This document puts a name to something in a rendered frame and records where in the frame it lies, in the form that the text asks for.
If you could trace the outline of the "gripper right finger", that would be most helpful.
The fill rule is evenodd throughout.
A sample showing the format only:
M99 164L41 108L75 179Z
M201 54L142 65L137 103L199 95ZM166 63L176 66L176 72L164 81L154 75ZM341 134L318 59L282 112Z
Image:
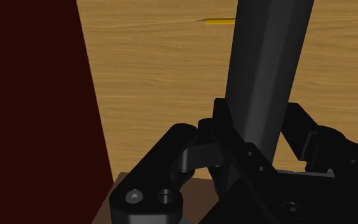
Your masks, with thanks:
M317 124L298 103L287 104L281 133L307 172L331 170L335 178L358 181L358 143Z

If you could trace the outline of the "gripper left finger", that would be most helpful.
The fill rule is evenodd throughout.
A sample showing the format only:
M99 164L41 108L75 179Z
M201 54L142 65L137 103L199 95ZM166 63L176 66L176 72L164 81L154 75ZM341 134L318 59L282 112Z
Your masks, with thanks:
M177 123L112 191L113 224L180 224L180 189L198 168L208 168L218 202L199 224L277 224L277 199L269 184L277 172L233 127L228 103L197 126Z

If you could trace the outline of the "dark grey bar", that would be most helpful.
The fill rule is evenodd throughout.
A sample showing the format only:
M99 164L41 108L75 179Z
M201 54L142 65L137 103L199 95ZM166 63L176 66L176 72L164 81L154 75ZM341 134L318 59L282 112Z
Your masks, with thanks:
M235 130L271 162L314 0L238 0L225 99Z

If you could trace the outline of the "dark red robot stand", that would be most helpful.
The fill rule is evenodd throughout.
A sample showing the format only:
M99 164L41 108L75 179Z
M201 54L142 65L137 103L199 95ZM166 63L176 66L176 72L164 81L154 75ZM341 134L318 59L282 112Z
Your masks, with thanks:
M112 184L78 0L0 0L0 224L92 224Z

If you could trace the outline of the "yellow pencil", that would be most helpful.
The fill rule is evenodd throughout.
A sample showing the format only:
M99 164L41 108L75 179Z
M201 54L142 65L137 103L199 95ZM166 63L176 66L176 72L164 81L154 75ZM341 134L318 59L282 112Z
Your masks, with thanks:
M207 25L233 25L235 23L235 18L205 18L196 20L196 22Z

